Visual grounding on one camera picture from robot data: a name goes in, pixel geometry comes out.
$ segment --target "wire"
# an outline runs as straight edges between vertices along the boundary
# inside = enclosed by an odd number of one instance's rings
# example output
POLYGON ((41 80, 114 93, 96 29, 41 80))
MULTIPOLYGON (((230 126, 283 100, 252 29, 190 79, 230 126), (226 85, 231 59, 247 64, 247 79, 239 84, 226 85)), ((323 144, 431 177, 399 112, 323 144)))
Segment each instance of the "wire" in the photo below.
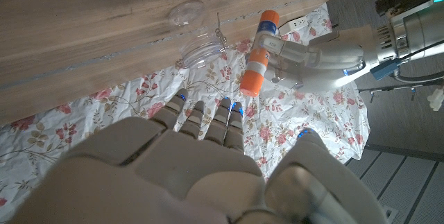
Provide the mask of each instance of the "wire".
MULTIPOLYGON (((438 41, 438 42, 436 42, 434 44, 430 44, 429 46, 426 46, 426 47, 421 48, 421 49, 419 49, 417 51, 414 51, 414 52, 412 52, 412 53, 410 53, 408 55, 405 55, 403 58, 400 58, 400 60, 401 61, 407 60, 407 59, 411 58, 412 56, 414 56, 414 55, 416 55, 416 54, 418 54, 418 53, 420 53, 422 51, 425 51, 427 49, 433 48, 433 47, 435 47, 437 45, 440 45, 442 43, 444 43, 444 40, 438 41)), ((435 73, 435 74, 432 74, 432 75, 421 76, 421 77, 411 77, 411 78, 410 77, 401 76, 401 72, 399 71, 397 74, 393 74, 392 77, 395 80, 403 82, 403 83, 426 83, 426 82, 430 82, 430 81, 434 81, 434 80, 438 80, 438 79, 444 78, 444 71, 438 72, 438 73, 435 73)))
POLYGON ((443 85, 444 80, 433 80, 426 83, 414 83, 412 85, 393 85, 393 86, 387 86, 387 87, 378 87, 378 88, 369 88, 369 89, 358 89, 358 93, 362 92, 389 92, 394 89, 406 89, 406 88, 413 88, 413 87, 421 87, 421 86, 432 86, 432 85, 443 85))
POLYGON ((421 76, 421 77, 411 77, 411 78, 401 76, 399 73, 399 75, 394 76, 393 78, 395 80, 398 80, 403 83, 426 83, 426 82, 431 82, 431 81, 435 81, 435 80, 444 78, 444 71, 438 72, 438 73, 435 73, 432 75, 421 76))
POLYGON ((417 50, 417 51, 414 51, 414 52, 412 52, 412 53, 410 53, 410 54, 408 54, 408 55, 405 55, 403 58, 400 58, 400 60, 401 60, 401 61, 404 61, 404 60, 406 60, 406 59, 409 59, 409 58, 411 58, 412 56, 415 56, 416 54, 420 53, 421 51, 425 51, 425 50, 427 50, 427 49, 433 48, 433 47, 435 47, 435 46, 437 46, 437 45, 440 45, 440 44, 442 44, 442 43, 444 43, 444 40, 438 41, 438 42, 436 42, 435 44, 430 44, 429 46, 426 46, 426 47, 421 48, 421 49, 419 49, 419 50, 417 50))

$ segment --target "glass jar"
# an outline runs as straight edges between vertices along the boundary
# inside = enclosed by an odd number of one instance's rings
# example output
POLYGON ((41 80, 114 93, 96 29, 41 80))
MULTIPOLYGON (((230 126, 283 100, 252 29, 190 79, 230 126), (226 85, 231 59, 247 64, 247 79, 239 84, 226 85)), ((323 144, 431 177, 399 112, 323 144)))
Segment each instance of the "glass jar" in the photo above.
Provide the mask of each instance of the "glass jar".
POLYGON ((179 52, 182 58, 176 65, 180 68, 197 69, 217 59, 225 51, 226 39, 217 27, 202 27, 205 7, 202 1, 186 1, 174 7, 169 14, 169 22, 187 33, 180 36, 179 52))

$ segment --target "pink rose pattern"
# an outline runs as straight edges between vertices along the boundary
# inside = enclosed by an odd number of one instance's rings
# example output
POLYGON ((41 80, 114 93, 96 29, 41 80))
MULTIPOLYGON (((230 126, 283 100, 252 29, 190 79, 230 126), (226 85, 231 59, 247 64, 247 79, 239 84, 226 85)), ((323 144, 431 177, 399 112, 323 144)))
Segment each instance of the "pink rose pattern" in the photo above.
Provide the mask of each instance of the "pink rose pattern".
POLYGON ((16 131, 16 130, 28 130, 29 126, 31 124, 33 124, 34 122, 34 116, 30 116, 30 117, 26 117, 25 119, 21 119, 18 121, 15 121, 13 123, 11 123, 11 128, 16 131))
POLYGON ((146 112, 148 113, 148 117, 151 118, 156 114, 160 109, 164 107, 163 103, 155 103, 153 104, 146 112))
POLYGON ((71 107, 69 106, 68 103, 65 103, 63 105, 60 105, 56 108, 57 110, 59 110, 60 112, 63 112, 65 114, 69 114, 71 113, 71 107))
POLYGON ((109 97, 111 95, 111 92, 112 92, 111 89, 104 89, 103 91, 96 92, 96 93, 91 94, 89 96, 91 96, 92 98, 94 98, 96 100, 101 100, 106 97, 109 97))
MULTIPOLYGON (((330 32, 327 24, 322 26, 325 23, 323 20, 328 18, 325 6, 315 10, 310 17, 310 26, 282 38, 306 44, 314 37, 310 34, 310 28, 316 31, 316 36, 330 32)), ((199 135, 201 139, 224 96, 242 103, 245 152, 259 164, 265 178, 270 176, 305 127, 318 131, 338 160, 345 162, 350 157, 360 158, 370 128, 366 107, 355 86, 350 84, 332 92, 303 94, 264 81, 259 97, 244 97, 239 93, 239 81, 245 70, 245 53, 249 52, 252 44, 251 40, 245 40, 231 46, 213 65, 192 73, 169 67, 0 127, 0 139, 4 144, 0 147, 0 155, 18 147, 25 149, 32 146, 29 143, 29 139, 34 142, 32 138, 44 142, 43 147, 34 145, 25 151, 44 153, 48 148, 54 150, 46 154, 50 158, 33 158, 26 152, 0 157, 3 161, 0 162, 0 174, 3 176, 1 186, 15 185, 18 178, 20 183, 30 180, 30 186, 36 186, 38 180, 31 180, 35 174, 25 171, 40 173, 38 178, 41 178, 42 173, 71 146, 122 118, 152 117, 181 87, 189 90, 189 98, 184 106, 188 110, 180 115, 179 123, 185 121, 197 100, 205 101, 205 115, 199 135), (10 166, 17 166, 17 169, 18 166, 30 167, 24 167, 23 174, 11 175, 7 169, 10 166)), ((17 194, 17 190, 18 187, 6 187, 1 192, 0 221, 6 221, 1 219, 6 214, 2 210, 5 207, 1 205, 17 206, 27 195, 17 194)))

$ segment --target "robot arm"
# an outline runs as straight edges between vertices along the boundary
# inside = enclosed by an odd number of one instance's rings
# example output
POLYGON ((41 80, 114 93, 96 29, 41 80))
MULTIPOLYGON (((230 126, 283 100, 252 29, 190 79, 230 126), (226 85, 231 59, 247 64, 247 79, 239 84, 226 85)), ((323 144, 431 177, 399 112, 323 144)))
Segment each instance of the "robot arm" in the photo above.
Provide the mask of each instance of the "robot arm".
POLYGON ((405 78, 399 66, 444 52, 444 0, 379 0, 376 8, 388 17, 387 26, 333 32, 308 46, 263 35, 259 43, 275 54, 264 77, 301 92, 331 90, 368 72, 404 83, 442 79, 444 72, 405 78))
POLYGON ((244 155, 242 105, 223 99, 198 141, 202 101, 172 131, 186 98, 181 89, 153 118, 124 119, 74 147, 11 223, 385 223, 314 130, 265 183, 244 155))

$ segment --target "robot finger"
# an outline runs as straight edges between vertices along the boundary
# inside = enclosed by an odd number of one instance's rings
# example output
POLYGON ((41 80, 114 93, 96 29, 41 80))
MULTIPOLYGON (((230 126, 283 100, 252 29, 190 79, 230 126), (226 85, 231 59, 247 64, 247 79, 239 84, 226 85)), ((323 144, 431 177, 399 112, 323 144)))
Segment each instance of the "robot finger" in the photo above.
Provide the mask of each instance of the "robot finger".
POLYGON ((222 99, 219 108, 214 115, 208 128, 205 140, 213 141, 219 145, 223 144, 223 138, 227 131, 228 115, 230 114, 231 100, 228 97, 222 99))
POLYGON ((223 145, 244 153, 244 132, 242 130, 242 117, 244 112, 240 102, 233 103, 231 107, 230 120, 228 120, 228 129, 223 141, 223 145))
POLYGON ((183 109, 187 97, 188 91, 186 89, 179 89, 173 98, 150 118, 150 120, 158 122, 168 129, 172 129, 178 120, 178 116, 183 109))
POLYGON ((192 136, 194 139, 197 139, 197 137, 199 136, 200 124, 202 123, 204 107, 205 104, 203 101, 197 102, 194 105, 191 114, 189 115, 187 120, 183 123, 179 132, 192 136))

